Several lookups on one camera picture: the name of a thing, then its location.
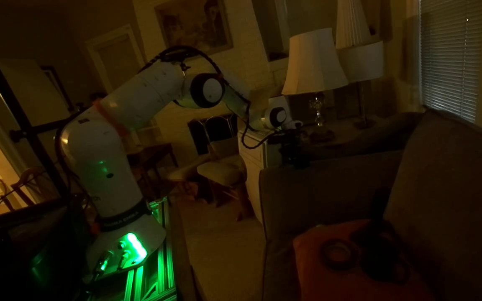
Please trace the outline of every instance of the couch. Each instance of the couch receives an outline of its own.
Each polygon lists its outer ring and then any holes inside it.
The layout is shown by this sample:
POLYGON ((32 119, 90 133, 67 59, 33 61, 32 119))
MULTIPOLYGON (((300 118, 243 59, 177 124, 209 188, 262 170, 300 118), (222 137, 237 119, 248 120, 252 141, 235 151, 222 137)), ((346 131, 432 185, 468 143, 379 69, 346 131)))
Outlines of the couch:
POLYGON ((410 132, 403 149, 262 171, 264 301, 300 300, 293 238, 380 214, 437 299, 482 300, 482 129, 428 110, 410 132))

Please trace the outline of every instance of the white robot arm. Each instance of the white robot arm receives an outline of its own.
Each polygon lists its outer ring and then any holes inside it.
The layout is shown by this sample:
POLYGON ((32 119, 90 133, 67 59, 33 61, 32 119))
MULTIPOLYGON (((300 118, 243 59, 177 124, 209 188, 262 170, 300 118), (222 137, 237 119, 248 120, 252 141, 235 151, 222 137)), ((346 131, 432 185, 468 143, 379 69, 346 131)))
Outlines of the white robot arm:
POLYGON ((171 101, 211 108, 221 100, 235 114, 248 114, 257 130, 276 128, 287 117, 283 108, 247 110, 246 100, 221 74, 186 76, 179 66, 157 61, 65 126, 62 151, 100 216, 102 233, 87 252, 96 275, 138 266, 166 235, 133 177, 121 135, 149 122, 171 101))

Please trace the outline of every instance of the window blinds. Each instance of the window blinds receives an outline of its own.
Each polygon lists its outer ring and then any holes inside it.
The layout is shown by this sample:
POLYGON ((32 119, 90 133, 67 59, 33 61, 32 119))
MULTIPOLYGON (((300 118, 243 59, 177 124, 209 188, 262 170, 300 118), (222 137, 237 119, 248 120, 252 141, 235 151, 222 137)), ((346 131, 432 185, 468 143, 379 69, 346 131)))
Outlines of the window blinds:
POLYGON ((420 0, 420 15, 423 104, 474 122, 482 0, 420 0))

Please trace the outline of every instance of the lamp shade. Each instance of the lamp shade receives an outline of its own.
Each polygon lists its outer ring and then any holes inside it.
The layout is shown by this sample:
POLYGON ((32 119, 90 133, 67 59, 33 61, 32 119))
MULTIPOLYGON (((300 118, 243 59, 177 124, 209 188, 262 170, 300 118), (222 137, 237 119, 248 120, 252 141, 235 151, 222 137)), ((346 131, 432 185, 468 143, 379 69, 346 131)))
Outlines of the lamp shade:
POLYGON ((361 82, 384 75, 382 41, 338 50, 338 57, 349 82, 361 82))
POLYGON ((289 63, 283 94, 321 92, 346 84, 332 28, 302 33, 289 39, 289 63))
POLYGON ((360 0, 338 0, 336 49, 373 42, 360 0))

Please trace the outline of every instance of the orange cushion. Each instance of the orange cushion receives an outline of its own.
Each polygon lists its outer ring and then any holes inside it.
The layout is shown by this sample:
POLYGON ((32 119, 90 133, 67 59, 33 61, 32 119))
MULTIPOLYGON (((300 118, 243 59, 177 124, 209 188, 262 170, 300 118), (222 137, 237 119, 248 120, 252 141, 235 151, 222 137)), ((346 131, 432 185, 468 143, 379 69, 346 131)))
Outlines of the orange cushion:
POLYGON ((349 239, 350 233, 368 222, 367 219, 342 224, 314 227, 293 240, 298 278, 303 301, 426 301, 434 300, 420 276, 410 267, 410 278, 404 285, 380 282, 367 276, 359 266, 360 249, 349 239), (321 261, 321 245, 333 238, 346 240, 358 252, 354 268, 341 272, 321 261))

